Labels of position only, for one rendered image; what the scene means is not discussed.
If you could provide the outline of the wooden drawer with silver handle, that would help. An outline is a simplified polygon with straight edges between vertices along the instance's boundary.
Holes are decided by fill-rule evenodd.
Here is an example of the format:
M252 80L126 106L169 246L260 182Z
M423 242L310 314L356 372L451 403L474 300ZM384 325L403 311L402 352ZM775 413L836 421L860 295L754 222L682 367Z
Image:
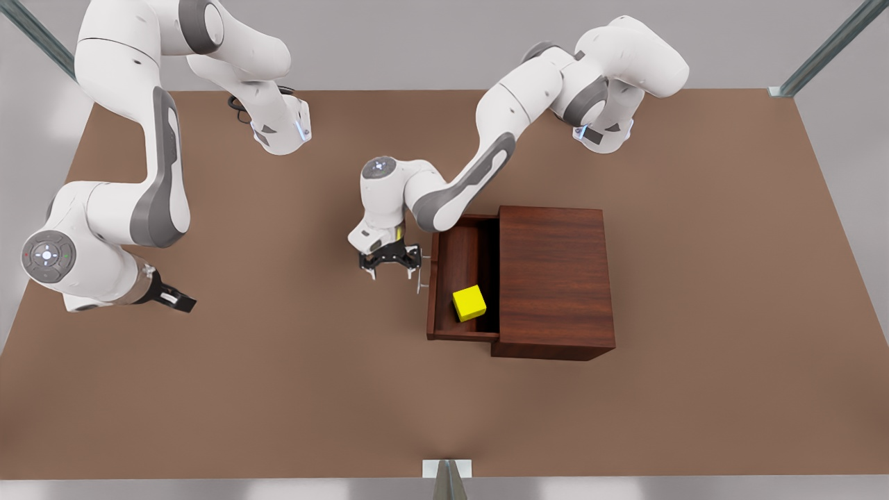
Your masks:
M478 285L486 312L458 320L453 292ZM465 342L499 339L499 216L464 215L451 230L433 235L426 338Z

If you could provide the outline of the silver frame post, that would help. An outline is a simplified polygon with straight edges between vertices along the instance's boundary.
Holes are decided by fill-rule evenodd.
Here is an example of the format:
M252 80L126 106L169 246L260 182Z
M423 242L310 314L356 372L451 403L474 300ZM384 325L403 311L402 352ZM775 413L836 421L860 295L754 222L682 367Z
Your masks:
M863 3L804 61L784 83L766 91L772 98L794 98L814 76L847 48L884 10L889 0L864 0Z
M470 459L422 460L422 477L434 478L433 500L469 500L464 478L472 478Z
M16 28L41 49L72 80L76 81L75 58L49 29L20 0L0 0L3 13Z

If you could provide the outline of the yellow cube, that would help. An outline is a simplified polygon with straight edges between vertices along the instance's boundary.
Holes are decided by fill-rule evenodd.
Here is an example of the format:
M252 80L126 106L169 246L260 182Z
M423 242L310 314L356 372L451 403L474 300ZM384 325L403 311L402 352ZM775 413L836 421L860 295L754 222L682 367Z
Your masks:
M485 298L479 285L463 288L451 294L457 319L466 322L482 316L487 310Z

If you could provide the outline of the dark wooden cabinet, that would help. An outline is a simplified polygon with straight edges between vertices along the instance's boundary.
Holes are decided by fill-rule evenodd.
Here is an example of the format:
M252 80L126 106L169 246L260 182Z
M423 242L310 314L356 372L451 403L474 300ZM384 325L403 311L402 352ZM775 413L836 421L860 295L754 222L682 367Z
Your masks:
M603 212L502 206L491 355L589 361L615 346Z

